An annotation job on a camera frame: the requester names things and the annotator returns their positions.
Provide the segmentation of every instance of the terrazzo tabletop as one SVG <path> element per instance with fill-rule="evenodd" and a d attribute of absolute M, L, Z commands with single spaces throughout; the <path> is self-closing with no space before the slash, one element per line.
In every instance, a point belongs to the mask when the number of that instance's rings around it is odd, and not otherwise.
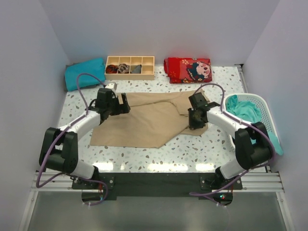
<path fill-rule="evenodd" d="M 237 67 L 212 67 L 212 83 L 231 93 L 243 93 Z M 163 66 L 155 67 L 155 80 L 116 80 L 117 92 L 177 92 L 197 89 L 200 84 L 169 84 Z M 88 104 L 97 96 L 99 87 L 82 90 Z M 210 101 L 220 102 L 220 88 L 203 88 Z M 59 121 L 63 126 L 84 112 L 85 105 L 78 91 L 68 92 Z M 95 165 L 100 172 L 214 172 L 235 158 L 226 132 L 209 125 L 202 136 L 178 135 L 161 148 L 90 146 L 92 130 L 78 143 L 79 158 Z"/>

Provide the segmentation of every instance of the plastic basket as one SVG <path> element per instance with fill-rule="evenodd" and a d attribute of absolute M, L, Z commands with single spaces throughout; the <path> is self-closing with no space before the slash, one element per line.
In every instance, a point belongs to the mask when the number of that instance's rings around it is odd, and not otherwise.
<path fill-rule="evenodd" d="M 255 95 L 255 94 L 249 94 L 249 93 L 230 94 L 230 95 L 227 95 L 223 101 L 224 109 L 226 109 L 226 102 L 228 98 L 233 95 L 237 95 L 239 102 L 240 101 L 250 101 L 252 103 L 255 103 L 257 108 L 261 110 L 261 114 L 262 114 L 261 122 L 265 125 L 266 130 L 275 133 L 275 135 L 277 136 L 277 131 L 276 131 L 273 119 L 271 117 L 268 104 L 265 102 L 265 100 L 262 97 Z M 232 136 L 229 136 L 229 143 L 232 149 L 235 150 L 235 145 L 233 143 Z"/>

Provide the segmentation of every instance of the teal cloth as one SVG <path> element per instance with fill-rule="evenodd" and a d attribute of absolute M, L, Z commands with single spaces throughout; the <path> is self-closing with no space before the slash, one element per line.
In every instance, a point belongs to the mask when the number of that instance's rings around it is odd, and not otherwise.
<path fill-rule="evenodd" d="M 227 99 L 226 103 L 227 112 L 252 123 L 260 122 L 262 120 L 262 114 L 260 109 L 250 101 L 239 101 L 237 95 L 233 95 Z M 283 155 L 283 150 L 279 144 L 276 135 L 268 131 L 269 139 L 273 143 L 275 151 L 278 155 Z"/>
<path fill-rule="evenodd" d="M 76 90 L 76 79 L 81 73 L 89 73 L 97 77 L 102 82 L 105 81 L 105 65 L 102 58 L 92 59 L 86 62 L 78 63 L 67 67 L 65 71 L 65 82 L 68 91 Z M 91 76 L 83 75 L 79 78 L 79 86 L 81 88 L 99 84 L 99 82 Z"/>

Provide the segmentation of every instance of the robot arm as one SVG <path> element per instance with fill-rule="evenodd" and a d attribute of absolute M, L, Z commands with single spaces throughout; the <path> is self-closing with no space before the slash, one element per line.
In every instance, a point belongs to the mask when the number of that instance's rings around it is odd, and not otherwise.
<path fill-rule="evenodd" d="M 55 138 L 69 127 L 58 143 L 56 143 L 45 167 L 77 177 L 96 180 L 99 174 L 98 168 L 78 158 L 78 141 L 94 127 L 105 121 L 108 116 L 124 114 L 130 111 L 126 94 L 121 94 L 123 104 L 120 104 L 115 90 L 116 83 L 110 83 L 105 88 L 100 88 L 95 100 L 95 106 L 90 105 L 87 112 L 84 112 L 74 120 L 77 122 L 69 123 L 60 128 L 47 129 L 39 157 L 39 164 L 42 164 L 45 154 Z"/>
<path fill-rule="evenodd" d="M 190 129 L 202 128 L 206 123 L 212 123 L 225 130 L 235 140 L 236 158 L 215 170 L 217 184 L 271 159 L 273 154 L 269 143 L 252 128 L 243 125 L 240 118 L 238 118 L 240 123 L 232 120 L 225 115 L 229 114 L 228 112 L 221 112 L 218 103 L 208 103 L 202 93 L 190 96 L 189 100 L 192 105 L 192 108 L 188 110 Z M 264 124 L 258 122 L 251 125 L 268 136 Z M 256 140 L 256 143 L 252 144 L 251 139 Z"/>

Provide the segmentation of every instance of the red cloth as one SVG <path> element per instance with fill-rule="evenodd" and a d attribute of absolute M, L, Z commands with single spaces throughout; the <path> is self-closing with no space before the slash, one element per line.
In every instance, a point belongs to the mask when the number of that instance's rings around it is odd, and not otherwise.
<path fill-rule="evenodd" d="M 167 58 L 164 69 L 170 83 L 205 83 L 212 81 L 210 59 Z"/>

